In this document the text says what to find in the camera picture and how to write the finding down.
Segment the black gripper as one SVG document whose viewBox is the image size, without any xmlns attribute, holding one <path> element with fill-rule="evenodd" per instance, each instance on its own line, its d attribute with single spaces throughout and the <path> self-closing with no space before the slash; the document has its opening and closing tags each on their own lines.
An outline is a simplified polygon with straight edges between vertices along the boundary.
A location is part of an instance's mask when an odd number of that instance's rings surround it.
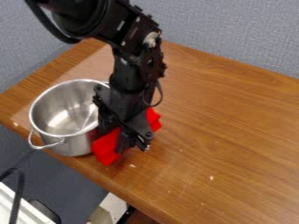
<svg viewBox="0 0 299 224">
<path fill-rule="evenodd" d="M 146 151 L 154 140 L 146 111 L 165 98 L 159 79 L 165 77 L 162 59 L 146 58 L 125 63 L 115 59 L 109 88 L 95 87 L 93 102 L 98 106 L 98 132 L 102 136 L 121 128 L 117 153 L 138 147 Z"/>
</svg>

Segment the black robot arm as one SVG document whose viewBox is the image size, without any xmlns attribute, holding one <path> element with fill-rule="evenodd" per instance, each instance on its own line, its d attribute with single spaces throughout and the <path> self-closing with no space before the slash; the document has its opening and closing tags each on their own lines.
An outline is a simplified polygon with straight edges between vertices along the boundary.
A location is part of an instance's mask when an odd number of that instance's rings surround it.
<svg viewBox="0 0 299 224">
<path fill-rule="evenodd" d="M 109 85 L 95 86 L 93 101 L 105 134 L 121 129 L 114 152 L 147 150 L 155 137 L 146 112 L 161 104 L 159 79 L 167 65 L 162 30 L 153 16 L 130 0 L 24 0 L 52 36 L 67 44 L 98 39 L 111 45 L 115 59 Z"/>
</svg>

